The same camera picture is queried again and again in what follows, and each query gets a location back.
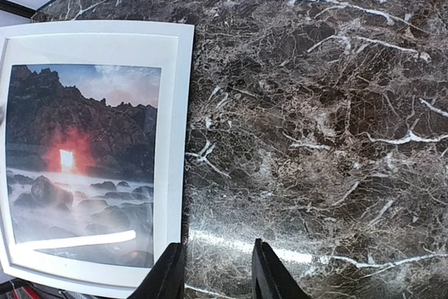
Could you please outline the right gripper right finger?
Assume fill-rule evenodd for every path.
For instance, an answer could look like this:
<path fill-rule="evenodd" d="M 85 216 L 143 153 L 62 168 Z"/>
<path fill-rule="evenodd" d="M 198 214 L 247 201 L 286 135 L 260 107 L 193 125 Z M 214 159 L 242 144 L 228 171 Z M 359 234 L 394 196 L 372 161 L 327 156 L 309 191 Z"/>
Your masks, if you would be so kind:
<path fill-rule="evenodd" d="M 271 246 L 256 239 L 251 262 L 252 298 L 310 299 Z"/>

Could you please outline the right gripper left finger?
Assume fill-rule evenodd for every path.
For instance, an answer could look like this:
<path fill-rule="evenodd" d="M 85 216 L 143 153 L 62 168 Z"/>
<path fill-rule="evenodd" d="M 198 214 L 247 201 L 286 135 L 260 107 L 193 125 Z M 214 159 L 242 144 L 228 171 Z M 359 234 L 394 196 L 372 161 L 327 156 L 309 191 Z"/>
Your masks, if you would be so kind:
<path fill-rule="evenodd" d="M 170 243 L 129 299 L 179 299 L 185 289 L 182 243 Z"/>

